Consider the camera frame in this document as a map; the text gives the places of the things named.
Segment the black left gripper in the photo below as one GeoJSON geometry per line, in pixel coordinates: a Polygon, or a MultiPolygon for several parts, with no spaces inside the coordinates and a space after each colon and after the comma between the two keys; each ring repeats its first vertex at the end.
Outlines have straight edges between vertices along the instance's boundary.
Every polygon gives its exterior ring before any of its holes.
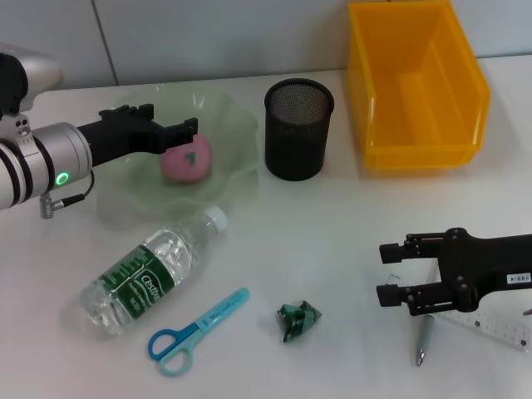
{"type": "Polygon", "coordinates": [[[198,119],[166,128],[153,122],[152,104],[120,106],[99,112],[101,119],[79,126],[90,150],[92,165],[98,166],[132,153],[185,154],[195,149],[198,119]],[[166,144],[183,144],[167,149],[166,144]]]}

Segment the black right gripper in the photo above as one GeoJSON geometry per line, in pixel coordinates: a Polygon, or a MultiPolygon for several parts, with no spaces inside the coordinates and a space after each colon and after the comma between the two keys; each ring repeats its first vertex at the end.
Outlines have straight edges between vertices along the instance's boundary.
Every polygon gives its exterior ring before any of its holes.
{"type": "Polygon", "coordinates": [[[531,287],[529,234],[480,239],[453,228],[445,234],[408,234],[403,245],[381,244],[379,252],[384,264],[438,258],[441,282],[376,287],[383,308],[405,304],[412,316],[451,310],[470,313],[490,293],[531,287]]]}

